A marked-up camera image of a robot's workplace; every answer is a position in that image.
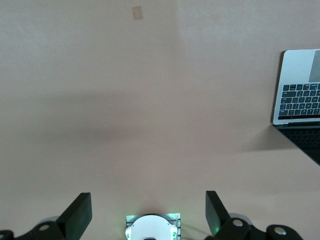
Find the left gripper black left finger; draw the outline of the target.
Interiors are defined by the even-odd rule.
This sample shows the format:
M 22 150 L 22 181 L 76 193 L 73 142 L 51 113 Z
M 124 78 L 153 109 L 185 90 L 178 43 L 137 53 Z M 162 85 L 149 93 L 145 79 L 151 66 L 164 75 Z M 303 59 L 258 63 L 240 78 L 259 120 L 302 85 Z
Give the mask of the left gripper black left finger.
M 37 224 L 27 233 L 14 236 L 11 230 L 1 230 L 2 240 L 79 240 L 92 220 L 92 198 L 83 192 L 56 219 Z

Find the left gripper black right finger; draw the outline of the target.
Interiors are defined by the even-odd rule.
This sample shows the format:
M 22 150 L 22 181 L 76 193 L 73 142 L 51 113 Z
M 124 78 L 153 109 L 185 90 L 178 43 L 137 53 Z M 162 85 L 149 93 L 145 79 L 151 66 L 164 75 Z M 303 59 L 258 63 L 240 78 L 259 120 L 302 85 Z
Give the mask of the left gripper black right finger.
M 207 240 L 301 240 L 300 234 L 286 225 L 272 224 L 266 231 L 240 217 L 232 217 L 216 191 L 205 194 L 205 217 L 211 231 Z

